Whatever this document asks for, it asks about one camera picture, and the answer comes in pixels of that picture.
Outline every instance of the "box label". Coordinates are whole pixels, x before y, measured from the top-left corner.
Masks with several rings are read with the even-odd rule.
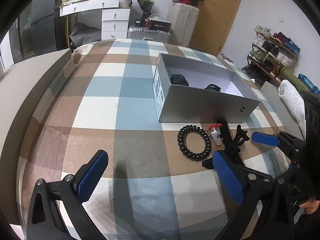
[[[156,109],[157,109],[157,115],[158,115],[158,119],[159,119],[161,111],[162,111],[162,107],[164,104],[164,95],[163,95],[163,90],[162,90],[162,86],[161,86],[161,82],[160,82],[158,69],[156,69],[155,80],[153,82],[153,92],[155,94]]]

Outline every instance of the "suitcase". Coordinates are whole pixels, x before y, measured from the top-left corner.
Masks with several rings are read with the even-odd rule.
[[[196,7],[172,3],[167,15],[167,21],[171,22],[170,43],[188,48],[198,15],[199,9]]]
[[[168,43],[171,34],[164,31],[152,31],[146,27],[131,26],[128,30],[128,39],[144,40],[144,41],[159,41]]]

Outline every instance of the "white suitcase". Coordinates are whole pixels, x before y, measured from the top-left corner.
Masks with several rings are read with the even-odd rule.
[[[198,20],[199,9],[188,4],[170,5],[167,21],[171,22],[170,43],[189,47],[191,36]]]

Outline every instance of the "metal screw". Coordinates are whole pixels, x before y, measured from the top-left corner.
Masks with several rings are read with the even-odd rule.
[[[73,175],[72,174],[69,174],[67,175],[65,178],[64,178],[66,181],[70,181],[73,179]]]
[[[257,176],[254,175],[254,174],[252,174],[252,173],[250,173],[250,174],[248,175],[248,178],[249,178],[249,180],[255,180],[255,179],[257,178]]]
[[[43,179],[38,179],[37,180],[37,185],[41,185],[43,183]]]
[[[279,178],[279,179],[278,179],[278,182],[279,182],[279,184],[283,185],[283,184],[284,184],[284,179]]]

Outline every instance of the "wooden door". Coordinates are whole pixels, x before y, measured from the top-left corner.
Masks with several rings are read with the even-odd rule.
[[[198,21],[189,47],[210,54],[218,54],[227,39],[240,0],[199,1]]]

